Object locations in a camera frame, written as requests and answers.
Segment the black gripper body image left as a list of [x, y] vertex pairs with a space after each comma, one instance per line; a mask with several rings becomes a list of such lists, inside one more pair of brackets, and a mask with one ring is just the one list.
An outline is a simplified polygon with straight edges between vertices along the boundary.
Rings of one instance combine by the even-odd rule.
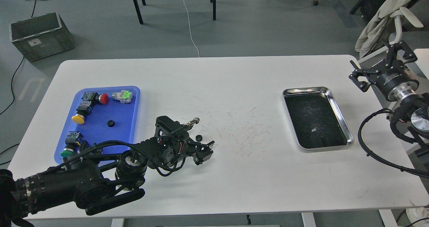
[[182, 124], [168, 116], [157, 117], [154, 136], [134, 145], [134, 162], [156, 170], [179, 170], [186, 158], [192, 157], [200, 165], [202, 143], [188, 133], [199, 122], [194, 118]]

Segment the image-left gripper finger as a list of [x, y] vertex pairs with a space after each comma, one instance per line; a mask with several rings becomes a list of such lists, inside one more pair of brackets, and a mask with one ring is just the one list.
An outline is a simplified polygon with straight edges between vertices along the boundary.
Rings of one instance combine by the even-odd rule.
[[207, 144], [201, 143], [201, 142], [195, 142], [193, 143], [195, 146], [195, 151], [196, 152], [210, 152], [212, 151], [212, 147], [214, 145], [215, 141], [210, 141]]
[[212, 155], [212, 150], [197, 150], [191, 156], [193, 157], [193, 161], [196, 165], [201, 165], [205, 161], [209, 160]]

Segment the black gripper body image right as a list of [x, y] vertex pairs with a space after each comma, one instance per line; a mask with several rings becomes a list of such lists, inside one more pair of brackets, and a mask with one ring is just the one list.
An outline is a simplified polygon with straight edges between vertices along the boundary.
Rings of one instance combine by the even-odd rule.
[[389, 102], [401, 102], [407, 97], [416, 95], [419, 82], [408, 67], [378, 68], [376, 73], [370, 76], [373, 83]]

